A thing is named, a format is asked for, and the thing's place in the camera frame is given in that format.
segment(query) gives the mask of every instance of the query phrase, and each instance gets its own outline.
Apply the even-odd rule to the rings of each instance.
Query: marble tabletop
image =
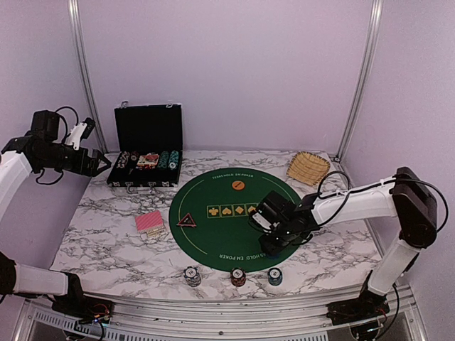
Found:
[[[246,167],[286,181],[303,196],[315,188],[286,175],[292,151],[184,151],[179,187],[207,171]],[[329,160],[327,154],[320,156]],[[116,154],[108,155],[115,160]],[[89,293],[161,300],[231,300],[270,298],[342,288],[364,281],[380,255],[364,221],[327,225],[314,238],[278,265],[283,282],[268,284],[267,272],[247,274],[247,283],[234,287],[227,272],[197,264],[167,231],[158,239],[138,234],[134,217],[160,210],[168,228],[168,211],[179,188],[155,188],[128,194],[106,184],[109,172],[93,178],[82,197],[51,267],[77,274]],[[329,179],[324,190],[344,188]],[[197,266],[202,284],[191,288],[182,276]]]

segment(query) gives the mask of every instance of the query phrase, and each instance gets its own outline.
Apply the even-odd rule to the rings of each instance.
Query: poker chip case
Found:
[[[120,107],[114,112],[121,153],[107,184],[177,186],[183,156],[181,104]]]

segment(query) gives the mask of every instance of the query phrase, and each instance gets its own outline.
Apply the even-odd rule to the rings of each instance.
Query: white robotic arm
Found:
[[[101,152],[95,151],[94,157],[89,157],[88,150],[80,148],[80,140],[86,139],[94,128],[91,119],[77,124],[61,143],[54,143],[59,116],[55,112],[36,112],[31,130],[10,140],[0,154],[0,221],[32,171],[40,173],[45,168],[54,168],[62,174],[66,170],[96,176],[110,167],[111,163]],[[100,161],[105,166],[98,168]],[[13,293],[54,295],[56,310],[80,317],[87,317],[87,307],[94,303],[93,299],[84,297],[76,275],[17,264],[0,252],[0,295]]]
[[[311,233],[326,224],[398,217],[401,231],[366,278],[359,297],[328,305],[327,316],[334,325],[351,323],[389,312],[385,296],[392,285],[420,251],[436,240],[437,202],[424,185],[437,190],[403,167],[394,176],[371,185],[325,196],[306,195],[298,205],[271,192],[250,214],[250,221],[263,232],[259,238],[262,251],[274,256],[295,241],[308,242]]]

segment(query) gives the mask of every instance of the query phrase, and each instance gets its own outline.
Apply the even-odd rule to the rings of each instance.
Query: wicker basket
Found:
[[[310,186],[318,185],[328,173],[330,163],[319,155],[301,151],[292,158],[287,175]]]

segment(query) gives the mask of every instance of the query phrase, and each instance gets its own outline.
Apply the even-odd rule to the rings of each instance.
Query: metal pole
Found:
[[[79,61],[80,74],[82,77],[82,83],[84,85],[85,97],[88,103],[88,109],[90,116],[95,120],[95,135],[97,137],[98,146],[103,153],[107,153],[107,144],[105,136],[102,133],[101,122],[98,116],[97,106],[95,104],[95,98],[93,96],[92,85],[90,83],[90,76],[87,66],[87,58],[85,57],[84,40],[82,39],[82,27],[80,24],[79,17],[79,6],[77,0],[68,0],[68,9],[70,12],[71,28],[73,30],[74,44]]]
[[[350,138],[354,132],[354,126],[357,122],[360,106],[362,104],[363,93],[365,91],[365,85],[368,80],[368,75],[371,71],[373,64],[373,58],[375,56],[376,44],[378,41],[379,25],[382,14],[382,3],[383,0],[373,0],[373,6],[371,8],[370,25],[368,26],[367,43],[365,46],[365,54],[363,55],[362,67],[360,69],[360,75],[357,82],[357,88],[353,98],[353,103],[350,108],[348,121],[344,129],[343,137],[336,153],[335,161],[341,162],[346,154]]]

